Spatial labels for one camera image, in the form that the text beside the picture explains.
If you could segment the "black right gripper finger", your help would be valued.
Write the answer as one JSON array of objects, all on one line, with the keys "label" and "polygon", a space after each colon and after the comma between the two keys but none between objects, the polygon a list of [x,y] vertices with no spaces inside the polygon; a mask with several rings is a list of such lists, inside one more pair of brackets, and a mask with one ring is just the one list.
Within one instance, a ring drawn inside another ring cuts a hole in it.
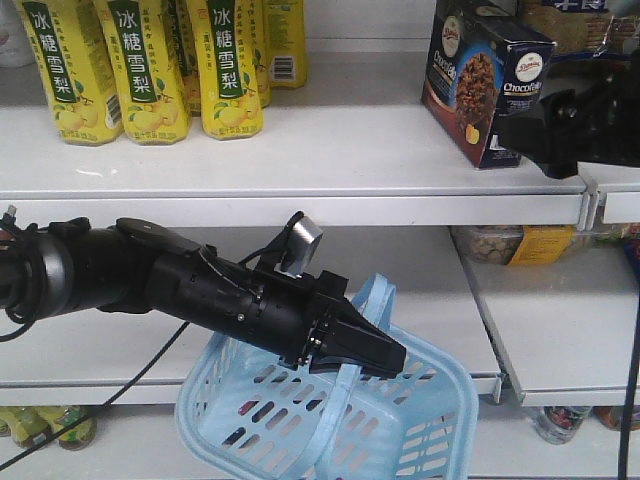
[{"label": "black right gripper finger", "polygon": [[545,176],[566,179],[575,175],[572,141],[560,127],[544,116],[527,114],[497,119],[498,143],[532,161]]}]

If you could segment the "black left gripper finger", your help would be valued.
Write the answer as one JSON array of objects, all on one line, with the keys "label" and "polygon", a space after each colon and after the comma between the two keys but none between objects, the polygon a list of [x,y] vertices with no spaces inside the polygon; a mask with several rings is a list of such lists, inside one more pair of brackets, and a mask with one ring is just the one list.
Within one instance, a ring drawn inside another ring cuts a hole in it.
[{"label": "black left gripper finger", "polygon": [[368,376],[393,379],[403,371],[406,348],[360,314],[329,322],[319,347],[320,358],[351,360]]},{"label": "black left gripper finger", "polygon": [[345,360],[343,358],[312,357],[309,362],[309,372],[311,374],[338,372],[345,365],[359,367],[359,364],[351,360]]}]

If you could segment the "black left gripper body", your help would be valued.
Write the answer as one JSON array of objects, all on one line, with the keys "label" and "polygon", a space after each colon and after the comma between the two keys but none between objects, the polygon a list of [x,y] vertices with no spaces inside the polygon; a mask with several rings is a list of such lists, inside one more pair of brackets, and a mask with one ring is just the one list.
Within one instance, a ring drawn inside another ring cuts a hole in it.
[{"label": "black left gripper body", "polygon": [[278,355],[283,366],[295,370],[313,350],[310,339],[318,336],[315,329],[322,316],[344,300],[348,280],[329,271],[297,279],[255,271],[253,280],[249,343]]}]

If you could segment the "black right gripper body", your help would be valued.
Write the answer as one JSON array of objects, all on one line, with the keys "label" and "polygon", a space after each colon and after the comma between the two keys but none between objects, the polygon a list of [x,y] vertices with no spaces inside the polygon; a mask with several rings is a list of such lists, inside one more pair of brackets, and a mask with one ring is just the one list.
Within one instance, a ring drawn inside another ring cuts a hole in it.
[{"label": "black right gripper body", "polygon": [[542,101],[543,170],[576,170],[580,162],[639,166],[639,71],[611,74],[578,93]]}]

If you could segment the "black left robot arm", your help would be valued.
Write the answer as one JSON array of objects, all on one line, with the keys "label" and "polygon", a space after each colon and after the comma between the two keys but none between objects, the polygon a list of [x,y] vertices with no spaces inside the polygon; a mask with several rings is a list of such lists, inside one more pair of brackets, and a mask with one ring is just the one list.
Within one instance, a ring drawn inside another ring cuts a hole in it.
[{"label": "black left robot arm", "polygon": [[105,229],[84,217],[20,228],[6,213],[1,228],[1,306],[21,330],[92,308],[157,310],[275,354],[289,369],[352,364],[382,378],[403,369],[405,348],[357,311],[346,279],[306,272],[322,232],[302,212],[237,262],[135,218]]}]

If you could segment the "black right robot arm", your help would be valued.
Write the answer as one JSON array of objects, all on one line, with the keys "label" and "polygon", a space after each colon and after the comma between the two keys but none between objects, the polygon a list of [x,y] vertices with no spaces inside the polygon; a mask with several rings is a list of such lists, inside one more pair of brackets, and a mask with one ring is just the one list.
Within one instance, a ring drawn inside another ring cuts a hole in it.
[{"label": "black right robot arm", "polygon": [[[586,90],[555,92],[530,113],[499,125],[503,145],[538,165],[554,179],[577,173],[579,163],[611,165],[625,172],[639,167],[639,65],[596,81]],[[629,476],[634,415],[639,411],[639,310],[622,305],[639,298],[639,241],[628,239],[611,252],[577,253],[566,272],[550,268],[557,301],[529,328],[531,346],[522,360],[507,356],[521,400],[557,410],[593,405],[619,411],[618,473]]]}]

